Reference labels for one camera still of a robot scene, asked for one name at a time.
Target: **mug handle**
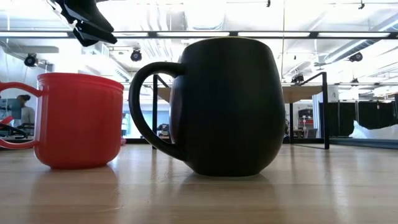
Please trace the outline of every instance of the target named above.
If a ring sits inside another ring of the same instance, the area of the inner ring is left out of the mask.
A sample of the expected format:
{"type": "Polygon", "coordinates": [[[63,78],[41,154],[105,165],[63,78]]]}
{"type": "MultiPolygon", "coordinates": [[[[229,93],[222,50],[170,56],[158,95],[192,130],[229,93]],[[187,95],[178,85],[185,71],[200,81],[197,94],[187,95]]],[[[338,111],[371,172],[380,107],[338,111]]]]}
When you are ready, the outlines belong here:
{"type": "Polygon", "coordinates": [[[142,115],[139,94],[144,80],[155,73],[165,73],[176,78],[184,74],[184,67],[181,63],[173,62],[154,62],[142,67],[134,76],[129,90],[129,107],[131,117],[137,126],[137,129],[145,137],[145,139],[162,152],[181,161],[185,160],[184,152],[175,144],[171,144],[161,140],[145,122],[142,115]]]}
{"type": "MultiPolygon", "coordinates": [[[[25,90],[25,91],[33,94],[36,97],[42,96],[42,93],[43,93],[41,90],[37,90],[37,89],[35,89],[29,85],[23,84],[23,83],[18,83],[18,82],[0,83],[0,91],[6,90],[9,88],[17,88],[20,90],[25,90]]],[[[38,143],[39,142],[37,140],[32,140],[32,141],[25,142],[25,143],[11,143],[11,142],[6,142],[3,139],[0,139],[0,146],[8,148],[8,149],[28,149],[28,148],[38,145],[38,143]]]]}

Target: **black object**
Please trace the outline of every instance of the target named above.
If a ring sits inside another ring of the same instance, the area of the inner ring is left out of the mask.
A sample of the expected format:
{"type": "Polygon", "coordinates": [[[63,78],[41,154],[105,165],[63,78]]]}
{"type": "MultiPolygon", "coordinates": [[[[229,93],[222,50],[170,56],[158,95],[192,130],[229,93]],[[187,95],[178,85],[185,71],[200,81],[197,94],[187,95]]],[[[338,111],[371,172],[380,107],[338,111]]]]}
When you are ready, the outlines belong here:
{"type": "Polygon", "coordinates": [[[328,103],[328,119],[329,119],[329,136],[334,136],[337,137],[339,136],[339,130],[338,130],[338,102],[333,102],[333,103],[328,103]]]}
{"type": "Polygon", "coordinates": [[[395,108],[395,118],[396,118],[396,123],[398,124],[398,93],[394,95],[395,101],[394,103],[394,108],[395,108]]]}
{"type": "Polygon", "coordinates": [[[359,83],[358,78],[352,79],[352,80],[350,81],[350,83],[359,83]]]}
{"type": "Polygon", "coordinates": [[[386,128],[394,125],[394,104],[385,103],[382,101],[377,102],[378,115],[379,115],[379,128],[386,128]]]}
{"type": "Polygon", "coordinates": [[[298,117],[299,118],[303,118],[303,116],[305,116],[305,117],[311,117],[311,118],[313,118],[313,111],[312,111],[312,109],[304,109],[304,110],[299,110],[298,111],[298,117]]]}
{"type": "Polygon", "coordinates": [[[152,77],[152,81],[154,84],[153,89],[153,98],[152,98],[152,131],[157,133],[157,75],[152,77]]]}
{"type": "Polygon", "coordinates": [[[169,124],[161,124],[157,127],[156,130],[158,131],[169,131],[170,125],[169,124]]]}
{"type": "Polygon", "coordinates": [[[112,25],[96,7],[96,0],[47,0],[50,4],[57,3],[61,15],[69,24],[76,23],[73,34],[84,47],[98,41],[115,44],[118,40],[112,34],[112,25]]]}
{"type": "Polygon", "coordinates": [[[294,127],[293,127],[293,103],[289,103],[289,130],[290,130],[290,143],[294,144],[294,127]]]}
{"type": "Polygon", "coordinates": [[[24,64],[30,68],[37,67],[39,60],[37,60],[36,54],[28,54],[24,60],[24,64]]]}
{"type": "Polygon", "coordinates": [[[327,73],[326,72],[321,72],[322,75],[322,98],[323,98],[323,102],[324,104],[322,104],[322,109],[323,109],[323,116],[321,116],[322,118],[322,122],[321,125],[323,125],[323,138],[325,140],[325,149],[329,149],[330,148],[330,139],[329,139],[329,119],[328,119],[328,115],[329,115],[329,99],[328,99],[328,78],[327,78],[327,73]]]}
{"type": "Polygon", "coordinates": [[[129,106],[151,144],[203,175],[258,174],[274,160],[284,137],[285,108],[274,56],[252,39],[206,39],[188,46],[181,63],[146,65],[132,80],[129,106]],[[161,140],[142,115],[141,85],[153,73],[175,78],[170,99],[175,144],[161,140]]]}
{"type": "Polygon", "coordinates": [[[352,55],[351,57],[348,58],[348,60],[350,62],[360,62],[363,59],[363,55],[361,54],[361,52],[358,52],[354,55],[352,55]]]}
{"type": "Polygon", "coordinates": [[[131,54],[131,56],[130,56],[130,59],[131,59],[133,62],[139,62],[139,61],[141,61],[141,59],[142,59],[141,51],[140,51],[139,49],[134,49],[134,50],[132,51],[132,54],[131,54]]]}
{"type": "Polygon", "coordinates": [[[22,137],[15,137],[15,139],[27,139],[27,134],[17,128],[11,127],[10,125],[0,123],[0,137],[11,137],[19,135],[22,137]]]}
{"type": "Polygon", "coordinates": [[[355,103],[339,102],[339,136],[348,137],[354,131],[355,103]]]}
{"type": "Polygon", "coordinates": [[[17,127],[18,129],[35,129],[34,123],[23,123],[17,127]]]}
{"type": "Polygon", "coordinates": [[[379,129],[379,112],[376,101],[358,102],[359,125],[368,129],[379,129]]]}
{"type": "Polygon", "coordinates": [[[358,9],[363,9],[365,8],[365,3],[363,3],[363,0],[361,0],[361,6],[358,7],[358,9]]]}
{"type": "Polygon", "coordinates": [[[298,74],[298,75],[293,76],[291,82],[292,83],[296,83],[296,84],[304,82],[303,74],[298,74]]]}

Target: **chair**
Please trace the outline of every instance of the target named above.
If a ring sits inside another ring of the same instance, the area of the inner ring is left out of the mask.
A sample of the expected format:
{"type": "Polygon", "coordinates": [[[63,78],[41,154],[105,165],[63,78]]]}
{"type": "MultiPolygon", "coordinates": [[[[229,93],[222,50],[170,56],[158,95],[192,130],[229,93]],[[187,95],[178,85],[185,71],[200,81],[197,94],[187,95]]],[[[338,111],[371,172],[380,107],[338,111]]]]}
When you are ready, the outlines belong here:
{"type": "Polygon", "coordinates": [[[316,138],[317,137],[318,129],[307,129],[305,130],[305,138],[316,138]]]}

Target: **wooden table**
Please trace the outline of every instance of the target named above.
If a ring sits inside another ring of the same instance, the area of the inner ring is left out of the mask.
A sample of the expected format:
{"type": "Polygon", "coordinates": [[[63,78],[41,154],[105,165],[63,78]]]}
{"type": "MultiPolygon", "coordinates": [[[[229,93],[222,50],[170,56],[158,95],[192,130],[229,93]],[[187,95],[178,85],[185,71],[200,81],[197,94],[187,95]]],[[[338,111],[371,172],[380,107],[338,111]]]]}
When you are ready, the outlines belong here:
{"type": "Polygon", "coordinates": [[[196,175],[149,145],[109,166],[50,170],[0,151],[1,224],[397,223],[398,151],[284,145],[260,175],[196,175]]]}
{"type": "MultiPolygon", "coordinates": [[[[295,103],[300,100],[310,100],[313,95],[322,92],[321,86],[283,86],[285,103],[295,103]]],[[[171,88],[158,88],[157,94],[165,101],[170,102],[171,88]]]]}

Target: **ceiling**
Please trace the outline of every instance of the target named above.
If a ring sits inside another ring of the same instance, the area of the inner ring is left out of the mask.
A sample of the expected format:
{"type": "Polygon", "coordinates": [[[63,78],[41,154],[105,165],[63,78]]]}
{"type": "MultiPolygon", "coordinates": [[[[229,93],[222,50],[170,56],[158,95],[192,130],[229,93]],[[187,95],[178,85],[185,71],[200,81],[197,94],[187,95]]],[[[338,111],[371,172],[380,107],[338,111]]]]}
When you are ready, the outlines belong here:
{"type": "MultiPolygon", "coordinates": [[[[0,30],[70,30],[45,0],[3,0],[0,5],[0,30]]],[[[139,30],[321,30],[379,31],[380,24],[394,16],[398,18],[398,0],[116,0],[97,4],[116,31],[139,30]]],[[[59,63],[65,55],[91,73],[112,73],[100,64],[134,74],[145,64],[156,61],[177,62],[184,48],[198,39],[122,39],[106,44],[113,62],[90,54],[72,39],[0,39],[3,45],[54,46],[57,54],[42,53],[39,57],[59,63]],[[142,60],[132,62],[132,50],[140,48],[142,60]]],[[[281,77],[290,82],[291,76],[302,73],[306,78],[318,73],[314,66],[323,57],[335,52],[351,40],[260,40],[273,51],[281,77]]],[[[398,77],[398,40],[382,40],[361,50],[364,59],[351,63],[345,60],[322,67],[329,82],[396,82],[398,77]]],[[[162,75],[171,83],[172,79],[162,75]]]]}

